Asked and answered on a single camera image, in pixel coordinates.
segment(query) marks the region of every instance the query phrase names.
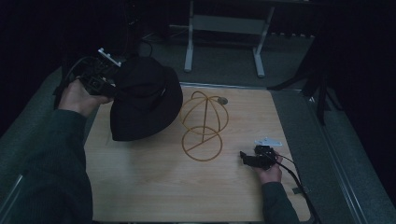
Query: hat brim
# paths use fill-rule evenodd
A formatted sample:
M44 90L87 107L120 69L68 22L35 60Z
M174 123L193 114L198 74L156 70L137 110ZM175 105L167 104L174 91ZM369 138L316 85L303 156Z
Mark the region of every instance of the hat brim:
M140 116L134 108L115 101L110 111L110 128L114 141L134 141L158 133L177 117L183 104L183 92L174 69L164 67L165 92L158 105Z

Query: wooden board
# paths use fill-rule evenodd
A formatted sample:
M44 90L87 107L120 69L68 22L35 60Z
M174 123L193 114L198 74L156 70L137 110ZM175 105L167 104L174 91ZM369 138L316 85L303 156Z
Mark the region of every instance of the wooden board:
M195 91L228 100L225 108L227 126L216 136L189 153L182 147L196 145L203 137L188 133L178 117L165 130L133 142L112 141L109 128L111 104L102 105L92 125L85 148L87 173L92 182L93 219L98 221L131 222L238 222L262 220L262 193L256 174L243 165L239 151L253 155L254 140L274 138L283 146L275 147L291 159L271 93L263 90L183 87L184 101ZM187 114L191 100L182 107ZM226 123L227 113L213 104L219 120L208 103L206 126L216 130ZM199 104L186 119L188 127L204 124L205 103ZM295 171L291 162L282 162ZM287 172L282 183L297 211L306 221L310 213L305 199L295 195L296 184Z

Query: black bucket hat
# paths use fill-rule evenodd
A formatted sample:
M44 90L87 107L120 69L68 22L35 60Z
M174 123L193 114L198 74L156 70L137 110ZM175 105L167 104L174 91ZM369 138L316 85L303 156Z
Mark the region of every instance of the black bucket hat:
M158 133L177 117L183 93L174 69L150 57L124 62L114 75L126 97L114 100L110 128L114 141L133 141Z

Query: black camera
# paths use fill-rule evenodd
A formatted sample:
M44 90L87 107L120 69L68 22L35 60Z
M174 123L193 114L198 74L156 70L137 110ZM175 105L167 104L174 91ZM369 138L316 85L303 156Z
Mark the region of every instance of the black camera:
M98 52L102 57L83 57L64 75L61 84L53 93L57 96L55 107L59 104L63 90L76 78L81 81L90 95L104 95L119 100L126 98L126 93L117 89L112 83L112 78L119 72L121 63L114 61L103 49L99 49Z
M248 156L246 153L240 151L240 157L245 165L251 167L262 168L263 170L270 169L275 163L277 155L274 149L268 146L256 146L254 148L255 156Z

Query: metal leg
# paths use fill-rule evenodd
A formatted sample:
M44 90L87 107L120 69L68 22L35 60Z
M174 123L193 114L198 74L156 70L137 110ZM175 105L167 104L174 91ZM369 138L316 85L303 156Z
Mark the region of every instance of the metal leg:
M194 45L192 43L192 32L193 32L193 4L194 1L190 1L190 19L189 19L189 45L187 46L186 52L186 62L184 63L184 71L190 72L192 68L192 54L194 50Z
M257 76L258 77L264 77L264 68L262 67L262 56L260 53L262 52L262 45L264 43L265 37L267 36L268 28L270 27L271 19L274 15L274 7L270 8L270 11L268 13L267 20L262 27L262 37L260 39L259 45L257 48L253 48L253 57L254 57L254 62L256 64L256 70L257 70Z

